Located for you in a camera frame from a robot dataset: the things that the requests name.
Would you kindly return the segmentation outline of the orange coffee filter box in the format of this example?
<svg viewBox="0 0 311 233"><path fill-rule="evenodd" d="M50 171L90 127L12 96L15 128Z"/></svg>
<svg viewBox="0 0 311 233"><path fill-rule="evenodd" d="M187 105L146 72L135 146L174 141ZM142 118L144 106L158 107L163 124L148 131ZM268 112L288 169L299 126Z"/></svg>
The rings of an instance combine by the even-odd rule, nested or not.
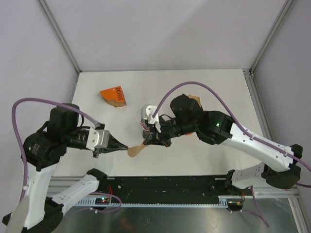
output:
<svg viewBox="0 0 311 233"><path fill-rule="evenodd" d="M105 102L113 107L125 107L126 100L121 86L100 91L100 95Z"/></svg>

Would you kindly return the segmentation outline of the brown paper coffee filter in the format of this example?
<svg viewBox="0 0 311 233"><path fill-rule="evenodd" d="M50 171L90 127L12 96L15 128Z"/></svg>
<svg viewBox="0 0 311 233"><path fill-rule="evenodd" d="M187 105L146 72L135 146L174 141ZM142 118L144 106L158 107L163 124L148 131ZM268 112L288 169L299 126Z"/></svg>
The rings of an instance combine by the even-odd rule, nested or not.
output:
<svg viewBox="0 0 311 233"><path fill-rule="evenodd" d="M189 94L188 97L189 97L190 99L196 100L197 103L198 103L198 105L202 108L201 101L200 101L200 98L199 98L198 96L193 96L193 95L190 95L190 94Z"/></svg>

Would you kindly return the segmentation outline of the clear glass dripper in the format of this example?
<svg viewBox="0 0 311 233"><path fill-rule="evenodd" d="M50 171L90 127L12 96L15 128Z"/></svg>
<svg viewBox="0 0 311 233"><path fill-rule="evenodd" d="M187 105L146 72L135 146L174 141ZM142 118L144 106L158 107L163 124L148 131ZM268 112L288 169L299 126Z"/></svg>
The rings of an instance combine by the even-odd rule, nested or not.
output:
<svg viewBox="0 0 311 233"><path fill-rule="evenodd" d="M136 117L137 117L137 121L139 122L139 125L142 127L142 129L144 131L148 131L148 127L146 126L146 124L144 123L144 119L142 119L142 116L141 116L141 108L138 109L137 111L137 114L136 114Z"/></svg>

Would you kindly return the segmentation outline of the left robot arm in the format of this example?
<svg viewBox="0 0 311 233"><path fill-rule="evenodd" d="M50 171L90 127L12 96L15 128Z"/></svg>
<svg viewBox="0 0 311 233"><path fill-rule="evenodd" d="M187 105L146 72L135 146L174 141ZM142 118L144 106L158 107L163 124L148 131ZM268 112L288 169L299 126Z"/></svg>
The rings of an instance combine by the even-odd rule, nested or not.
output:
<svg viewBox="0 0 311 233"><path fill-rule="evenodd" d="M93 168L68 189L47 196L52 175L68 148L88 150L95 158L101 153L128 150L105 130L104 124L94 121L94 127L84 126L85 118L87 115L75 104L55 104L50 119L20 143L27 169L24 197L14 212L3 217L6 232L51 233L77 202L108 189L107 175Z"/></svg>

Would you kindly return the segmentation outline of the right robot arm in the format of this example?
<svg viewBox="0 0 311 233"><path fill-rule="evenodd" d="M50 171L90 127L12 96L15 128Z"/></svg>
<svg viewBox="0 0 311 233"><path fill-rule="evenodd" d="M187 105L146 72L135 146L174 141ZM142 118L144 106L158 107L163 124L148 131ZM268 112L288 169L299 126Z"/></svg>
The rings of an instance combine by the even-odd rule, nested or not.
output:
<svg viewBox="0 0 311 233"><path fill-rule="evenodd" d="M284 146L261 137L220 111L205 111L196 99L184 94L171 101L173 117L165 120L153 113L155 105L141 108L140 121L144 127L144 145L171 146L171 139L195 133L209 145L237 149L260 161L258 165L228 172L224 189L230 195L249 186L268 184L278 189L290 189L300 180L301 169L295 158L301 158L302 147Z"/></svg>

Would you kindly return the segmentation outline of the black red carafe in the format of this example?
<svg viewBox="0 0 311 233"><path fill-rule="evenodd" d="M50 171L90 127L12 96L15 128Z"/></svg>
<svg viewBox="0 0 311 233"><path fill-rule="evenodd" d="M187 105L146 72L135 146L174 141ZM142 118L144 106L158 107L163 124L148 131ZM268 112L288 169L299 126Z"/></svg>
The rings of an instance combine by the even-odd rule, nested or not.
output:
<svg viewBox="0 0 311 233"><path fill-rule="evenodd" d="M143 130L142 136L145 141L149 141L153 138L153 134L147 130Z"/></svg>

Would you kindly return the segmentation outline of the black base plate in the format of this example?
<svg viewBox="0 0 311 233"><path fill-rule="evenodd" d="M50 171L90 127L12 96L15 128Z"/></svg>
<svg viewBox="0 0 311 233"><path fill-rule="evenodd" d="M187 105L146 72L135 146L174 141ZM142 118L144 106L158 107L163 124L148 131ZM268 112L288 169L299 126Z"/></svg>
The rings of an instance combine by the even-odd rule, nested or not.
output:
<svg viewBox="0 0 311 233"><path fill-rule="evenodd" d="M250 196L250 189L238 189L226 181L225 175L107 177L100 181L97 191L112 194L121 200L202 200L218 196Z"/></svg>

